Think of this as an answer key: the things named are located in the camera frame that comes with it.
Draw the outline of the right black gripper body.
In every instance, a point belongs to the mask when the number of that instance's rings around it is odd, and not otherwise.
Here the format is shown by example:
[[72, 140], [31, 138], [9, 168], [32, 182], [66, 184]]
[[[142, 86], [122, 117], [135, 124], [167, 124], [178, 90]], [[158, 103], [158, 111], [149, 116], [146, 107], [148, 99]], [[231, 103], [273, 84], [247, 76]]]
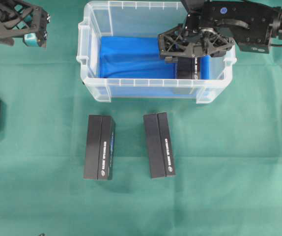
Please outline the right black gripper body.
[[222, 57], [234, 46], [234, 40], [212, 28], [193, 30], [179, 24], [158, 35], [158, 46], [161, 59]]

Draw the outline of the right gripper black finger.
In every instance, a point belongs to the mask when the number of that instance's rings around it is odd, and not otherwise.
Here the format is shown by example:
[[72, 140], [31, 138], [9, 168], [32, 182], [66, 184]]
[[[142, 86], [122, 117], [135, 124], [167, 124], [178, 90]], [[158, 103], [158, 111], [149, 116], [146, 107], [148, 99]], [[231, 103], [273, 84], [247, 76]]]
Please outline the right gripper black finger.
[[168, 56], [168, 57], [165, 57], [164, 61], [165, 63], [177, 63], [178, 57]]

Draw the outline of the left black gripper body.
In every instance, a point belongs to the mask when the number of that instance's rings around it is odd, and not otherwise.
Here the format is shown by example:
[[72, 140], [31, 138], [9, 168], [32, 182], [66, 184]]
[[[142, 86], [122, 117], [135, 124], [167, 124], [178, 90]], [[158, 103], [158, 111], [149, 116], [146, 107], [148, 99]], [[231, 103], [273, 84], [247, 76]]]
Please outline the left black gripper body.
[[13, 46], [15, 38], [36, 33], [37, 46], [45, 48], [50, 15], [44, 8], [23, 0], [0, 0], [0, 44]]

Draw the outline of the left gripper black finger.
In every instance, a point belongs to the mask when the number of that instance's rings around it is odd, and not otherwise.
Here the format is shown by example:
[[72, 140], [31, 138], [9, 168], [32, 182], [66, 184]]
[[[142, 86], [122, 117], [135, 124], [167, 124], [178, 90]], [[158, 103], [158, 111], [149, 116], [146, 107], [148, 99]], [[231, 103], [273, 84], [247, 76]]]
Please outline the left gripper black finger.
[[37, 36], [36, 33], [25, 34], [23, 42], [26, 46], [37, 46]]

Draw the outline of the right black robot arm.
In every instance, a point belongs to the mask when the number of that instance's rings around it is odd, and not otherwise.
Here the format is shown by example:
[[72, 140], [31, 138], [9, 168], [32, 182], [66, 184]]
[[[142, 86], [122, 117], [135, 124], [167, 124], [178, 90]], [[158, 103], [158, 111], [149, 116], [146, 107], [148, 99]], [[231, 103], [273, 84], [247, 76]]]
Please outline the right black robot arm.
[[160, 58], [222, 57], [234, 45], [243, 52], [282, 47], [282, 7], [249, 0], [183, 0], [184, 23], [158, 35]]

